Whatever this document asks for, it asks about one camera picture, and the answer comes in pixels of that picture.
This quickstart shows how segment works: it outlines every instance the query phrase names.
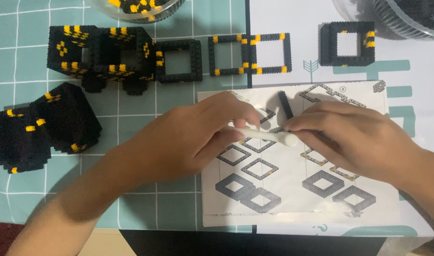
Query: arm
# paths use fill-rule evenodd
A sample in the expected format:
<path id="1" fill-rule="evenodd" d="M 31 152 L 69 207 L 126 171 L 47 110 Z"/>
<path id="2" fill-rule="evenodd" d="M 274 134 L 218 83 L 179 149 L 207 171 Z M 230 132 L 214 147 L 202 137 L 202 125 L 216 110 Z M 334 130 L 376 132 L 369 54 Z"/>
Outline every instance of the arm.
<path id="1" fill-rule="evenodd" d="M 225 147 L 242 140 L 241 133 L 222 130 L 231 119 L 238 127 L 246 121 L 259 125 L 258 112 L 229 92 L 159 116 L 57 194 L 26 225 L 7 255 L 77 255 L 120 195 L 142 184 L 201 172 Z"/>
<path id="2" fill-rule="evenodd" d="M 434 219 L 434 153 L 389 118 L 348 103 L 320 102 L 284 126 L 331 163 L 404 190 Z"/>

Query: clear plastic container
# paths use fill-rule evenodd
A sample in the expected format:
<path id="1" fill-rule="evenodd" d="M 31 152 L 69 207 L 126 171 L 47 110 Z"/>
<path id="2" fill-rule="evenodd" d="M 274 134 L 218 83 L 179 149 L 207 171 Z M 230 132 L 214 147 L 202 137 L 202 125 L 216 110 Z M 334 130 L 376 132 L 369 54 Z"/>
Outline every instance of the clear plastic container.
<path id="1" fill-rule="evenodd" d="M 170 0 L 161 8 L 152 9 L 145 13 L 126 14 L 122 9 L 108 2 L 108 0 L 91 0 L 94 5 L 99 8 L 104 14 L 132 23 L 153 23 L 163 20 L 180 8 L 186 0 Z"/>
<path id="2" fill-rule="evenodd" d="M 434 40 L 434 30 L 408 17 L 394 0 L 372 0 L 372 2 L 380 20 L 397 35 L 406 39 Z"/>

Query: white tool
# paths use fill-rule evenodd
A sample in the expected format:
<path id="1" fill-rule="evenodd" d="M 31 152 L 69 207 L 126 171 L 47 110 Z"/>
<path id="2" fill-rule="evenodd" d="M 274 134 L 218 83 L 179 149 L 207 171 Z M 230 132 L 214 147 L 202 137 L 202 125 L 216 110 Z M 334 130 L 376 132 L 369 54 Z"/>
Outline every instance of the white tool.
<path id="1" fill-rule="evenodd" d="M 259 138 L 259 139 L 280 142 L 283 145 L 288 147 L 294 147 L 298 143 L 298 137 L 288 132 L 267 133 L 267 132 L 250 129 L 250 128 L 236 128 L 236 127 L 230 127 L 230 128 L 239 131 L 245 137 L 252 137 L 252 138 Z"/>

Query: hand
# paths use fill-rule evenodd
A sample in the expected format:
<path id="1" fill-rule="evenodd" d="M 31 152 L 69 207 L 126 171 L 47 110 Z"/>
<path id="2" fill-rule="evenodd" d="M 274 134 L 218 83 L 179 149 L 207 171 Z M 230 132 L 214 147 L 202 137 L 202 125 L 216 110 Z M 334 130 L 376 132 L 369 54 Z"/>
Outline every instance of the hand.
<path id="1" fill-rule="evenodd" d="M 193 106 L 174 108 L 146 125 L 135 137 L 112 149 L 107 161 L 117 163 L 118 175 L 141 183 L 175 180 L 201 172 L 242 133 L 222 129 L 231 119 L 259 125 L 259 113 L 230 92 L 221 92 Z"/>
<path id="2" fill-rule="evenodd" d="M 410 182 L 434 155 L 388 117 L 344 102 L 317 103 L 284 127 L 331 163 L 394 186 Z"/>

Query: left hand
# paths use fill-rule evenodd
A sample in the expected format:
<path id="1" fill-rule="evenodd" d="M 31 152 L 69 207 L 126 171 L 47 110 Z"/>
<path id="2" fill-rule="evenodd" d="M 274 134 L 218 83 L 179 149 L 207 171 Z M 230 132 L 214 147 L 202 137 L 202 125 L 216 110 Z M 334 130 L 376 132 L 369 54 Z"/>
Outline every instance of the left hand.
<path id="1" fill-rule="evenodd" d="M 245 127 L 246 121 L 260 124 L 252 105 L 224 91 L 160 115 L 108 152 L 102 163 L 114 163 L 118 175 L 127 177 L 133 187 L 196 174 L 229 144 L 244 139 L 240 132 L 222 129 L 231 119 L 236 127 Z"/>

